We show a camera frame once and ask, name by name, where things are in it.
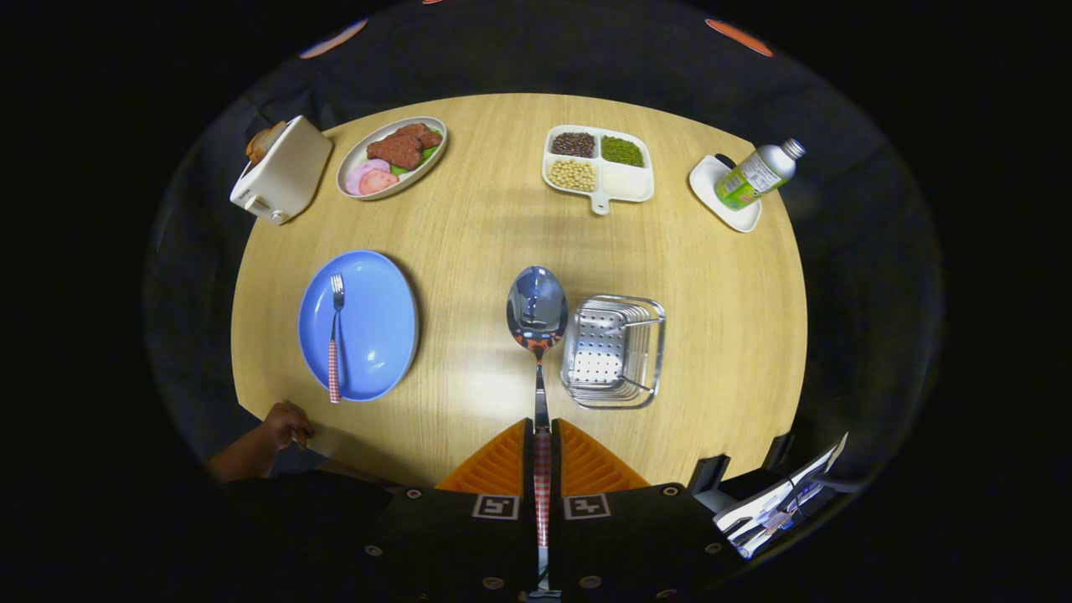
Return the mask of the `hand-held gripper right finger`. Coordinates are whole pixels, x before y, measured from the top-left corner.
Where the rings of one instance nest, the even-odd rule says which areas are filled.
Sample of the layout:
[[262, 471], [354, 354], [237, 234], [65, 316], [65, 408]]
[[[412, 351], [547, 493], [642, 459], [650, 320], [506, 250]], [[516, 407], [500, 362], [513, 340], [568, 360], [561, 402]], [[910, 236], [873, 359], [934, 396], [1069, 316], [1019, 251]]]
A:
[[740, 572], [714, 515], [651, 485], [593, 436], [553, 421], [549, 585], [563, 600], [713, 600]]

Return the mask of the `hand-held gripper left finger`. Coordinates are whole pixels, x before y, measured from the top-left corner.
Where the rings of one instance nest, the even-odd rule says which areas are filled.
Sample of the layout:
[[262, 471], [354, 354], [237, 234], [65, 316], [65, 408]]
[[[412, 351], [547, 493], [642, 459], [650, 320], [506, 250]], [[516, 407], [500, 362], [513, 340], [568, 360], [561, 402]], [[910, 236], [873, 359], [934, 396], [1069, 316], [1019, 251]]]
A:
[[524, 600], [539, 580], [533, 422], [520, 420], [440, 487], [394, 488], [359, 558], [364, 600]]

